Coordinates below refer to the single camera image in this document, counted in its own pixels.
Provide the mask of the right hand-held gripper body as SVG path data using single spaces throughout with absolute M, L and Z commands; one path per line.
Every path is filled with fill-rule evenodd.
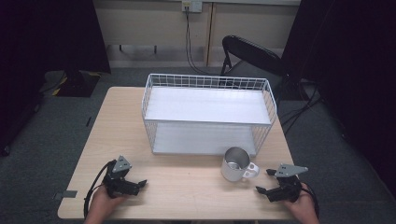
M 307 167 L 281 163 L 276 169 L 276 174 L 271 175 L 276 178 L 279 187 L 269 189 L 269 201 L 271 203 L 279 201 L 296 202 L 303 188 L 298 175 L 307 171 Z

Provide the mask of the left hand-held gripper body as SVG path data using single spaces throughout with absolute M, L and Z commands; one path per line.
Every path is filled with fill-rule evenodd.
M 116 198 L 124 195 L 123 190 L 131 188 L 125 183 L 125 176 L 128 174 L 132 164 L 129 163 L 122 155 L 116 160 L 110 161 L 106 166 L 106 174 L 103 184 L 106 187 L 107 194 L 110 198 Z

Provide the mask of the silver metal mug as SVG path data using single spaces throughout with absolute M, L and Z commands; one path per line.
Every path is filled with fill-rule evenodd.
M 260 167 L 250 160 L 249 154 L 241 147 L 229 148 L 223 157 L 221 174 L 229 181 L 253 178 L 260 173 Z

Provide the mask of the white wire shelf rack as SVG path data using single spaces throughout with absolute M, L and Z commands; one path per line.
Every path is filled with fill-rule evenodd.
M 276 121 L 265 78 L 150 74 L 142 117 L 155 154 L 255 156 Z

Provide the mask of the person's right hand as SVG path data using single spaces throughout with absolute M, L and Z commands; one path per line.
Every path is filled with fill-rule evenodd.
M 303 183 L 302 187 L 303 190 L 296 202 L 292 203 L 290 201 L 284 201 L 283 204 L 301 224 L 319 224 L 318 216 L 315 211 L 314 200 L 307 192 L 308 186 Z

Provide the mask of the person's left hand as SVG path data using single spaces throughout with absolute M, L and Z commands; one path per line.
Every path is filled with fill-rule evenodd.
M 100 186 L 93 194 L 92 203 L 83 224 L 102 224 L 127 199 L 126 196 L 110 198 L 106 187 Z

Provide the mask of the grey tape strip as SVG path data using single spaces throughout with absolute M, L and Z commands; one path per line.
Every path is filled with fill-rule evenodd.
M 75 198 L 77 196 L 76 190 L 64 190 L 62 192 L 56 192 L 53 195 L 54 200 L 62 200 L 63 198 Z

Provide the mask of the light wooden table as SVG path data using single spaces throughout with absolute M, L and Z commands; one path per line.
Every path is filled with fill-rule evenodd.
M 141 115 L 143 89 L 112 87 L 99 110 L 69 182 L 76 192 L 64 198 L 58 215 L 81 219 L 83 203 L 100 169 L 118 156 L 133 166 L 128 179 L 147 185 L 113 213 L 115 219 L 142 220 L 281 220 L 290 212 L 271 203 L 256 188 L 277 182 L 261 172 L 236 183 L 220 173 L 220 156 L 154 155 Z

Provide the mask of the dark stand base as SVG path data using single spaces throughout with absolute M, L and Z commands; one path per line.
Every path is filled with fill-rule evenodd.
M 101 75 L 94 72 L 66 70 L 60 79 L 42 93 L 49 91 L 52 96 L 57 97 L 87 97 L 94 91 Z

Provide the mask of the black folding chair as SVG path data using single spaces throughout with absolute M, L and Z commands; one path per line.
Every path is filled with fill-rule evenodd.
M 273 89 L 284 83 L 286 69 L 271 50 L 237 35 L 225 36 L 222 47 L 225 53 L 222 76 L 266 78 Z

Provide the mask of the black curtain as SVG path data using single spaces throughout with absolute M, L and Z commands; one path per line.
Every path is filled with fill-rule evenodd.
M 110 72 L 93 0 L 0 0 L 0 157 L 58 70 Z
M 282 60 L 396 197 L 396 0 L 301 0 Z

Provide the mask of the white wall socket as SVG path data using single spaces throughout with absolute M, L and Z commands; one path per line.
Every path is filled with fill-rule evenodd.
M 183 12 L 201 13 L 203 11 L 203 2 L 199 0 L 183 0 L 181 9 Z

